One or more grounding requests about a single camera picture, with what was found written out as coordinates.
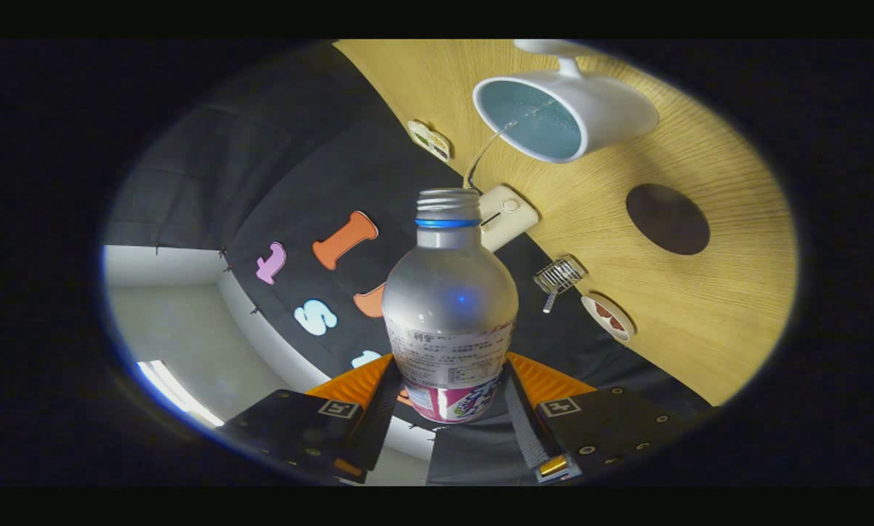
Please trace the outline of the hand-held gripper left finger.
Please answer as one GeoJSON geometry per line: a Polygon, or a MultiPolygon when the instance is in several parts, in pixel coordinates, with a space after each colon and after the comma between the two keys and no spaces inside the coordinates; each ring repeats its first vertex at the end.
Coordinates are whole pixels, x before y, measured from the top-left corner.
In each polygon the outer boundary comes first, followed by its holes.
{"type": "Polygon", "coordinates": [[[377,357],[307,392],[271,392],[223,423],[222,437],[287,475],[362,484],[376,469],[402,383],[393,357],[377,357]]]}

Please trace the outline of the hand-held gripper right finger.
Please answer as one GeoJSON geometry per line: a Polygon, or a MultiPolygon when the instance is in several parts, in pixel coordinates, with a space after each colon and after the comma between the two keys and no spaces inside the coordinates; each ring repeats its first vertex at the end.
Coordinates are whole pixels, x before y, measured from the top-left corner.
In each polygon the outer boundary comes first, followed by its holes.
{"type": "Polygon", "coordinates": [[[595,387],[514,352],[503,395],[526,466],[541,485],[580,483],[644,462],[718,412],[681,416],[624,386],[595,387]]]}

